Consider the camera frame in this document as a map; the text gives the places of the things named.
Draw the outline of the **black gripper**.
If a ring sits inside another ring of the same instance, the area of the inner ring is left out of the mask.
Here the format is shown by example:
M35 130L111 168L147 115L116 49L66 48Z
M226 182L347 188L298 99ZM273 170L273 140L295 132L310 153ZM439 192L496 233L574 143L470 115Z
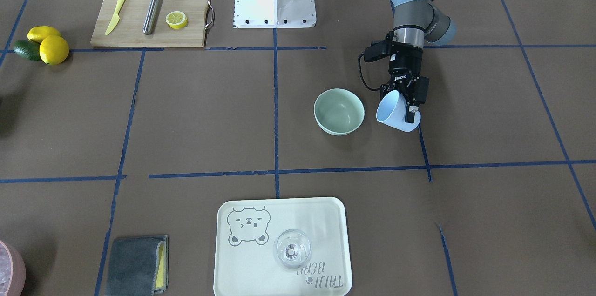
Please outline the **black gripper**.
M388 44L386 55L389 56L388 83L382 84L380 98L391 91L398 91L405 99L405 122L419 124L420 104L426 103L430 79L420 75L423 50L409 44Z

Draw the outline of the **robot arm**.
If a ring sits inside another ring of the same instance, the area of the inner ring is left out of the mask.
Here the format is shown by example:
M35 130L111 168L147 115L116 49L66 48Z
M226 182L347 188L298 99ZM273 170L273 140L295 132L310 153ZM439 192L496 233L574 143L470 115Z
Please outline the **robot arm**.
M441 12L435 0L391 0L394 7L390 31L389 82L382 87L377 120L402 131L419 126L419 107L426 101L429 80L421 76L425 43L445 45L456 33L456 23Z

